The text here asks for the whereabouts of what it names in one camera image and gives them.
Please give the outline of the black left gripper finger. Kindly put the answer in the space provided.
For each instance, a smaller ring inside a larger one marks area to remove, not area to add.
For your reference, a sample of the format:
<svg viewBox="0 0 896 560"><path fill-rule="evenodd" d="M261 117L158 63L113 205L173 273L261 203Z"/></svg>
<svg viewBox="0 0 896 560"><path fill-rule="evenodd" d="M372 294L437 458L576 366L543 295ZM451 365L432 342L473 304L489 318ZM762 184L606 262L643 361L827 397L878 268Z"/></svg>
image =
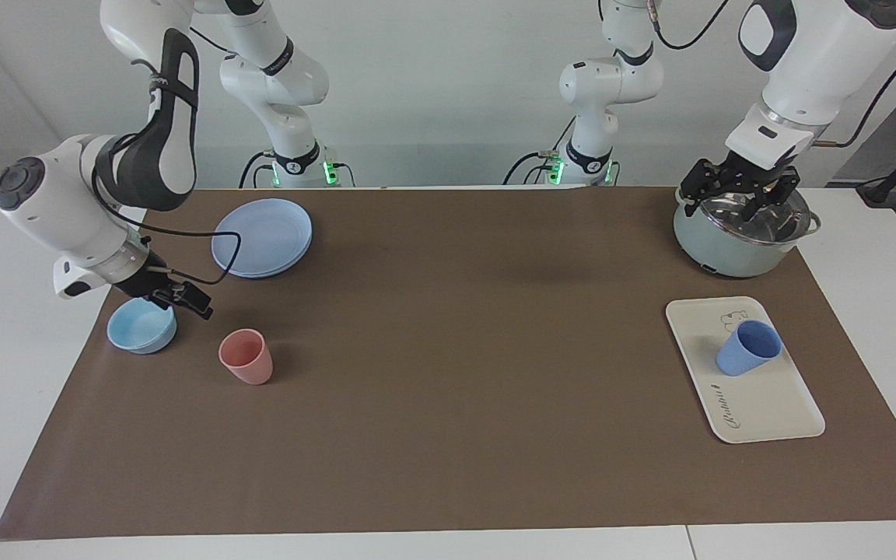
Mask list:
<svg viewBox="0 0 896 560"><path fill-rule="evenodd" d="M781 173L772 182L751 181L749 199L742 208L742 220L751 221L765 207L782 205L800 183L798 173Z"/></svg>
<svg viewBox="0 0 896 560"><path fill-rule="evenodd" d="M726 182L726 174L729 171L729 167L722 164L714 164L707 159L697 160L679 187L687 219L697 212L701 202L729 191Z"/></svg>

